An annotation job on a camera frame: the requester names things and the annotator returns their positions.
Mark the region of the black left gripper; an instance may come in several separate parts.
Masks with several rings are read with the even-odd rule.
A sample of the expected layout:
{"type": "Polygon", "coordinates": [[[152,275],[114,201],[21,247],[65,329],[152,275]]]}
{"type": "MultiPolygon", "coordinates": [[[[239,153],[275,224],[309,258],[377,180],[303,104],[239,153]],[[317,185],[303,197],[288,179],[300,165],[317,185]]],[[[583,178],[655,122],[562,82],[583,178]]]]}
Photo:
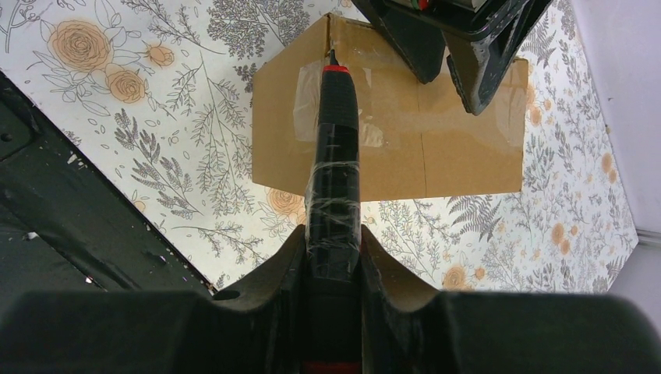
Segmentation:
{"type": "Polygon", "coordinates": [[[483,1],[475,8],[470,1],[352,3],[420,83],[431,83],[440,74],[447,46],[453,84],[465,110],[475,116],[490,104],[523,40],[551,4],[483,1]]]}

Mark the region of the red black utility knife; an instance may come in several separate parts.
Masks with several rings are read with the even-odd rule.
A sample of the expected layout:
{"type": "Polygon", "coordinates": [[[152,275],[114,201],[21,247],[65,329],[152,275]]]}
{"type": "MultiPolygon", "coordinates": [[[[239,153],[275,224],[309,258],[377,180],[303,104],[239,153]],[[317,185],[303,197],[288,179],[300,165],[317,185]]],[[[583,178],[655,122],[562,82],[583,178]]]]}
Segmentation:
{"type": "Polygon", "coordinates": [[[348,68],[323,67],[316,156],[306,194],[302,373],[360,373],[359,115],[348,68]]]}

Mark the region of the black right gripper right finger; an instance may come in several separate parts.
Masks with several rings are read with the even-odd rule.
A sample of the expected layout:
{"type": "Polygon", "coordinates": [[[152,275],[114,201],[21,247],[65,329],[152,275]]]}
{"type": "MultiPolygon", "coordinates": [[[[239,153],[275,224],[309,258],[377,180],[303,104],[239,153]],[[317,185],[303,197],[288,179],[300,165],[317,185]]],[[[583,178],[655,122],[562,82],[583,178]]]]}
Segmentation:
{"type": "Polygon", "coordinates": [[[362,229],[365,373],[657,373],[660,339],[609,295],[441,291],[362,229]]]}

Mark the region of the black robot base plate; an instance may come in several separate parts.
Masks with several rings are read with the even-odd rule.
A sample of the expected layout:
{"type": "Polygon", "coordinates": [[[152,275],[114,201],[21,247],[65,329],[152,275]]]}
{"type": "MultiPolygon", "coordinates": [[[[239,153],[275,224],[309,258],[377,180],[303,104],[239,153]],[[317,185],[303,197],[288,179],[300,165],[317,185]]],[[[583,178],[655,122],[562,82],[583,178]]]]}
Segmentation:
{"type": "Polygon", "coordinates": [[[6,243],[106,291],[194,291],[200,273],[6,77],[1,79],[1,216],[6,243]]]}

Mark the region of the brown cardboard express box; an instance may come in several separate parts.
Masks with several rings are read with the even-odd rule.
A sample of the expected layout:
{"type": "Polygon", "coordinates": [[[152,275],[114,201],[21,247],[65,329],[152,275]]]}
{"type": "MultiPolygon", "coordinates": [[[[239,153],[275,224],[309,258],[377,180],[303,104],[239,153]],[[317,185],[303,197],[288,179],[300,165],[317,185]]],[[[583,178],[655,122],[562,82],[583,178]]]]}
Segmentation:
{"type": "Polygon", "coordinates": [[[334,48],[356,87],[362,201],[519,192],[528,62],[480,115],[448,68],[420,83],[368,23],[326,14],[253,77],[253,181],[302,195],[316,152],[320,79],[334,48]]]}

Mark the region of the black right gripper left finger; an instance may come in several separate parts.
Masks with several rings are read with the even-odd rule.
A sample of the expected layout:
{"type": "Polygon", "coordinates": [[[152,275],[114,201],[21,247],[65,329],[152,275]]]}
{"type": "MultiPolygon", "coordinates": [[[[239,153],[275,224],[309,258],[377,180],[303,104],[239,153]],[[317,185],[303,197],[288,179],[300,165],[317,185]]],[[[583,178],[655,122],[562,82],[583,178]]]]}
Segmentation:
{"type": "Polygon", "coordinates": [[[297,373],[305,229],[242,279],[193,291],[43,291],[1,321],[4,373],[297,373]]]}

